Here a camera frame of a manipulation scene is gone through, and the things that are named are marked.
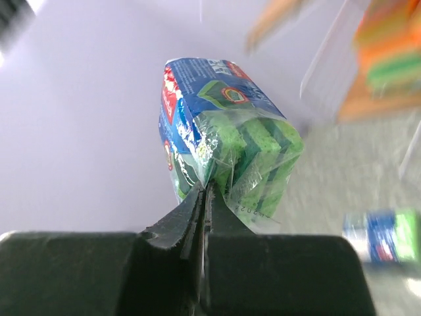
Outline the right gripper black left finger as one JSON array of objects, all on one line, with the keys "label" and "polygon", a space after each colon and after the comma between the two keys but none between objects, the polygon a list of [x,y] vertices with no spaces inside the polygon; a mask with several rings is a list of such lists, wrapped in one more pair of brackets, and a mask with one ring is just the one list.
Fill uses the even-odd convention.
[{"label": "right gripper black left finger", "polygon": [[182,260],[201,260],[203,215],[204,188],[196,183],[181,204],[141,232],[142,258],[151,260],[169,255]]}]

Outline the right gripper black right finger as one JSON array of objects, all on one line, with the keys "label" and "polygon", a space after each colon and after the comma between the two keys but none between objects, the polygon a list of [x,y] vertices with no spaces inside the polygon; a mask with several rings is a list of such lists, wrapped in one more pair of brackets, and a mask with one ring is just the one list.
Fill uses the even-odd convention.
[{"label": "right gripper black right finger", "polygon": [[213,180],[206,188],[204,230],[206,234],[254,234],[227,206],[218,184]]}]

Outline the blue green sponge pack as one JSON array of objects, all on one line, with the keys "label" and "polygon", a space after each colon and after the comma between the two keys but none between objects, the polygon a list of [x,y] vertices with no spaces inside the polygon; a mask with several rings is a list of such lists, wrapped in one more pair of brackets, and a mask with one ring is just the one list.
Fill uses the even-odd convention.
[{"label": "blue green sponge pack", "polygon": [[303,141],[237,64],[169,60],[159,132],[179,201],[194,185],[215,183],[228,208],[253,232],[279,231],[274,214]]},{"label": "blue green sponge pack", "polygon": [[364,263],[420,262],[420,212],[415,209],[348,214],[342,236]]}]

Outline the orange sponge pack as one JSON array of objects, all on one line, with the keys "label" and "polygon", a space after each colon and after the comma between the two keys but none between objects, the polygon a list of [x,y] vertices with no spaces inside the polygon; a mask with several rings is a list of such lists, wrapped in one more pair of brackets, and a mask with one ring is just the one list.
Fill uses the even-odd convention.
[{"label": "orange sponge pack", "polygon": [[373,95],[420,91],[420,2],[371,1],[353,45]]}]

